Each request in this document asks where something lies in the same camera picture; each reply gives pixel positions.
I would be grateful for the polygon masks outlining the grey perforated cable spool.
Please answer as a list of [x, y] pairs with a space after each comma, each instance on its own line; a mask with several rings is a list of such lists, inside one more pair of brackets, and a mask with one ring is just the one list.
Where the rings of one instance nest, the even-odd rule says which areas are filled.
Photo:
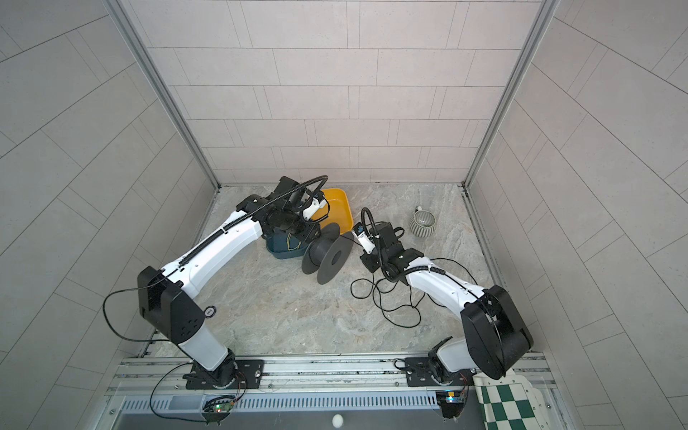
[[328, 224], [322, 228], [321, 236], [307, 247], [302, 272], [315, 274], [320, 285], [329, 283], [347, 262], [353, 245], [351, 232], [341, 234], [337, 223]]

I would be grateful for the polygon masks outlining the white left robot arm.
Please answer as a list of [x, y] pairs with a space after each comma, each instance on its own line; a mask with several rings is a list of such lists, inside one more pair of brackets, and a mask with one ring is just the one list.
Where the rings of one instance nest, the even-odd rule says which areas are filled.
[[229, 397], [230, 404], [247, 392], [248, 381], [236, 365], [234, 352], [213, 334], [195, 298], [218, 270], [259, 238], [275, 231], [305, 244], [320, 238], [315, 213], [329, 205], [322, 190], [327, 180], [326, 175], [304, 183], [281, 177], [267, 197], [245, 198], [221, 227], [177, 260], [159, 270], [148, 266], [139, 273], [134, 291], [143, 301], [141, 315], [191, 359], [187, 380], [220, 389], [235, 383], [238, 392]]

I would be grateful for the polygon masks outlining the green white checkered cloth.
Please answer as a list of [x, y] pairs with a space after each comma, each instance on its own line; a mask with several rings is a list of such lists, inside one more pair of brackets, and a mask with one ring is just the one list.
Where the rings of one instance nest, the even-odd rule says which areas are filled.
[[553, 429], [542, 392], [524, 376], [508, 371], [495, 380], [480, 373], [473, 382], [485, 429]]

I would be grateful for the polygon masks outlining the yellow plastic bin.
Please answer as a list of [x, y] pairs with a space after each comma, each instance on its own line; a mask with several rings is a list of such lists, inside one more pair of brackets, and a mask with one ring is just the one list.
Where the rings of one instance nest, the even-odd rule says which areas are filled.
[[351, 231], [354, 226], [354, 220], [346, 192], [340, 188], [328, 188], [322, 192], [329, 206], [325, 205], [319, 209], [313, 215], [312, 220], [320, 220], [320, 218], [328, 214], [327, 219], [319, 222], [320, 228], [336, 223], [340, 228], [340, 234]]

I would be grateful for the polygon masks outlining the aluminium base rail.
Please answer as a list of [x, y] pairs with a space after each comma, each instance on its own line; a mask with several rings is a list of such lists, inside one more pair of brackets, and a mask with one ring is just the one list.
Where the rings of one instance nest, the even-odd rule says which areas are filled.
[[[433, 412], [444, 420], [482, 419], [471, 369], [448, 384], [431, 376], [428, 358], [417, 354], [377, 353], [304, 356], [254, 356], [238, 360], [248, 389], [236, 404], [233, 383], [224, 389], [191, 382], [185, 358], [124, 360], [106, 390], [100, 423], [113, 426], [131, 416], [172, 424], [220, 425], [270, 414], [322, 413], [350, 420], [355, 412]], [[561, 394], [545, 356], [529, 352], [512, 370], [542, 392], [552, 424], [562, 411]]]

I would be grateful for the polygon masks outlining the teal plastic bin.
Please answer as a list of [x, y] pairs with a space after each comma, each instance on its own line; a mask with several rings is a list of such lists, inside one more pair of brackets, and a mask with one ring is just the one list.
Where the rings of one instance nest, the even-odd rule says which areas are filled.
[[276, 232], [268, 237], [265, 245], [268, 252], [279, 260], [302, 257], [307, 248], [307, 244], [284, 232]]

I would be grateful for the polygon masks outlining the small white ball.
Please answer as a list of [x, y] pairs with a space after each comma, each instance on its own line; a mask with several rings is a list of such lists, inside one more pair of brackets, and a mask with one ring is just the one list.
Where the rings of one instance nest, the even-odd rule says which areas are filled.
[[342, 417], [342, 415], [336, 414], [333, 416], [333, 419], [331, 420], [331, 424], [336, 429], [342, 428], [342, 426], [344, 424], [344, 418]]

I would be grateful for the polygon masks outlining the aluminium corner profile right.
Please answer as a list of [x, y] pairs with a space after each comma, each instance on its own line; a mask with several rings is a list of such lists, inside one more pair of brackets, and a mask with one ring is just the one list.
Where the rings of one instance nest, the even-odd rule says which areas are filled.
[[528, 68], [539, 47], [539, 43], [541, 39], [543, 39], [546, 30], [548, 29], [548, 25], [553, 19], [555, 9], [558, 7], [558, 5], [559, 1], [557, 0], [545, 0], [541, 3], [541, 6], [539, 7], [539, 10], [535, 17], [535, 21], [532, 24], [530, 32], [528, 33], [528, 36], [525, 39], [521, 53], [517, 58], [512, 73], [505, 86], [505, 90], [503, 91], [503, 95], [501, 96], [501, 99], [497, 104], [494, 116], [488, 124], [486, 133], [484, 135], [480, 147], [478, 147], [476, 158], [471, 164], [469, 173], [466, 177], [466, 180], [463, 183], [463, 187], [466, 190], [469, 190], [469, 188], [471, 188], [473, 183], [476, 181], [478, 171], [480, 170], [481, 165], [487, 157], [487, 153], [490, 149], [492, 142], [494, 141], [494, 137], [496, 136], [496, 133], [498, 132], [499, 127], [503, 122], [503, 119], [505, 118], [505, 115], [507, 114], [510, 105], [512, 104], [516, 92], [518, 91], [521, 82], [528, 71]]

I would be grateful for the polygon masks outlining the striped ceramic mug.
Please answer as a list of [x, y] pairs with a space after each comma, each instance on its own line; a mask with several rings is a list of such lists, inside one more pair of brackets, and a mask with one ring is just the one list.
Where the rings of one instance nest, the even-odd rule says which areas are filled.
[[430, 238], [435, 232], [435, 226], [435, 215], [417, 206], [410, 220], [412, 234], [418, 238]]

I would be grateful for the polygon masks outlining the aluminium corner profile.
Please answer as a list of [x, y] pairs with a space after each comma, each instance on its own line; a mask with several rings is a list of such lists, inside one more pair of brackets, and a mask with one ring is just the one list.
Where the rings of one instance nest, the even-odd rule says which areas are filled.
[[214, 175], [209, 162], [202, 153], [201, 147], [198, 144], [197, 139], [193, 136], [191, 129], [189, 128], [186, 120], [182, 116], [182, 112], [177, 105], [177, 102], [172, 97], [172, 93], [168, 89], [168, 85], [162, 79], [157, 67], [152, 61], [151, 55], [148, 53], [147, 49], [143, 45], [143, 40], [137, 33], [136, 29], [130, 18], [128, 17], [125, 8], [121, 1], [104, 0], [104, 6], [109, 12], [110, 17], [114, 21], [116, 28], [123, 37], [125, 43], [130, 48], [134, 59], [137, 61], [144, 77], [152, 86], [153, 91], [159, 98], [163, 109], [165, 109], [171, 122], [175, 125], [177, 132], [179, 132], [182, 140], [185, 142], [188, 149], [192, 152], [195, 159], [200, 164], [202, 171], [208, 177], [211, 185], [216, 191], [219, 191], [221, 185]]
[[528, 71], [528, 68], [539, 47], [539, 43], [541, 39], [543, 39], [546, 30], [548, 29], [548, 25], [553, 19], [555, 9], [558, 7], [558, 5], [559, 1], [557, 0], [545, 0], [541, 3], [541, 6], [539, 7], [539, 10], [535, 17], [535, 21], [532, 24], [530, 32], [528, 33], [528, 36], [525, 39], [521, 53], [517, 58], [512, 73], [505, 86], [505, 90], [503, 91], [503, 95], [501, 96], [501, 99], [497, 104], [494, 116], [488, 124], [486, 133], [484, 135], [480, 147], [478, 147], [476, 158], [471, 164], [469, 173], [466, 177], [466, 180], [463, 183], [463, 187], [466, 190], [469, 190], [469, 188], [471, 188], [473, 183], [476, 181], [478, 171], [480, 170], [481, 165], [487, 157], [487, 153], [490, 149], [492, 142], [494, 141], [494, 137], [496, 136], [496, 133], [498, 132], [499, 127], [503, 122], [503, 119], [505, 118], [505, 115], [507, 114], [510, 105], [512, 104], [516, 92], [518, 91], [521, 82]]

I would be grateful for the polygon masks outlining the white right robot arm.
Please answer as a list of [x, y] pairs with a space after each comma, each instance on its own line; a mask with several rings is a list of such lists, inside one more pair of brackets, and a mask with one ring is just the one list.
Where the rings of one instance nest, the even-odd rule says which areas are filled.
[[428, 352], [428, 369], [440, 384], [476, 369], [498, 380], [533, 346], [533, 338], [504, 288], [484, 288], [451, 274], [415, 248], [401, 243], [401, 228], [376, 221], [367, 207], [353, 228], [361, 261], [384, 281], [420, 290], [462, 322], [463, 337], [448, 337]]

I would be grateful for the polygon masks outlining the aluminium corner profile left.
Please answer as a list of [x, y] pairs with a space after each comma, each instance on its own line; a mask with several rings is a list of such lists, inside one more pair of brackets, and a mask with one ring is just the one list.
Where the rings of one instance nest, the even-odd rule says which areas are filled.
[[130, 48], [134, 59], [137, 61], [144, 77], [152, 86], [153, 91], [159, 98], [163, 109], [165, 109], [171, 122], [175, 125], [177, 132], [179, 132], [182, 140], [185, 142], [188, 149], [192, 152], [195, 159], [200, 164], [202, 171], [208, 177], [211, 185], [216, 191], [219, 191], [221, 185], [214, 175], [209, 162], [202, 153], [201, 147], [198, 144], [197, 139], [193, 136], [191, 129], [189, 128], [186, 120], [182, 116], [182, 112], [177, 105], [177, 102], [172, 97], [172, 93], [168, 89], [168, 85], [162, 79], [157, 67], [152, 61], [151, 55], [148, 53], [147, 49], [143, 45], [143, 40], [137, 33], [136, 29], [130, 18], [128, 17], [125, 8], [121, 1], [104, 0], [104, 6], [109, 12], [110, 17], [114, 21], [116, 28], [123, 37], [125, 43]]

